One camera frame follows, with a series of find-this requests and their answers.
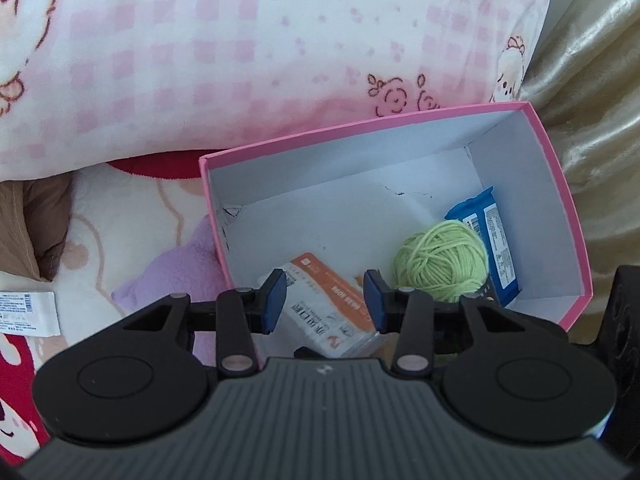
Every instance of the pink box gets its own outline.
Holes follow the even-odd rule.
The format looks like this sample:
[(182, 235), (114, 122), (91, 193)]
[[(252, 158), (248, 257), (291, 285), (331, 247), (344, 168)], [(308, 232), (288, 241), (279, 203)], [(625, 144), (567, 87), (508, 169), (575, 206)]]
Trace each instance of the pink box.
[(568, 330), (592, 297), (571, 193), (531, 104), (428, 110), (200, 159), (229, 287), (307, 251), (347, 279), (494, 186), (521, 292), (509, 308)]

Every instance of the green yarn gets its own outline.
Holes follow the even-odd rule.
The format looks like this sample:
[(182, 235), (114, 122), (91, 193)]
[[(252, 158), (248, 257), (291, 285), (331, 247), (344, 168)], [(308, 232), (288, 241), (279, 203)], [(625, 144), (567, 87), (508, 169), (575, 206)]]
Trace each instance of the green yarn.
[(392, 264), (397, 286), (412, 286), (437, 301), (457, 302), (476, 292), (489, 274), (486, 248), (459, 220), (445, 220), (404, 241)]

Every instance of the barcode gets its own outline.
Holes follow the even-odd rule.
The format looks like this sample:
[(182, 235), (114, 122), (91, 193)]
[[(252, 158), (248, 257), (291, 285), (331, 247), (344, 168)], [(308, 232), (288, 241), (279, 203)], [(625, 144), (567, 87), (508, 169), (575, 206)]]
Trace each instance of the barcode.
[(478, 236), (481, 236), (480, 234), (480, 222), (478, 221), (478, 216), (477, 215), (473, 215), (470, 218), (470, 221), (468, 222), (469, 227), (473, 228), (473, 230), (476, 232), (476, 234)]

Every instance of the purple plush toy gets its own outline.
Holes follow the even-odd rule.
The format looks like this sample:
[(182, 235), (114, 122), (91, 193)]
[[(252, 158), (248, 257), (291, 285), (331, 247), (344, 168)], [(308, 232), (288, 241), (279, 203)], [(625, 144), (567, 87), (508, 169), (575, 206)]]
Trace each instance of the purple plush toy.
[[(186, 292), (195, 302), (215, 300), (225, 289), (209, 216), (205, 216), (186, 245), (160, 254), (139, 277), (114, 291), (111, 298), (131, 314), (174, 292)], [(203, 364), (215, 364), (214, 349), (213, 334), (196, 335), (193, 354)]]

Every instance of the cartoon sheep print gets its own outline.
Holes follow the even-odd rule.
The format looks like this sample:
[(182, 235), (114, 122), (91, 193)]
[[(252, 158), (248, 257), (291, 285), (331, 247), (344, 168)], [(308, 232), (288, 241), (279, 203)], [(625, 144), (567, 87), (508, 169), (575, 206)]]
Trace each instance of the cartoon sheep print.
[(56, 0), (0, 0), (0, 117), (24, 93), (20, 71), (49, 31)]
[(498, 59), (498, 77), (489, 101), (492, 103), (513, 101), (520, 90), (523, 78), (524, 42), (521, 36), (511, 36), (507, 42), (507, 48)]

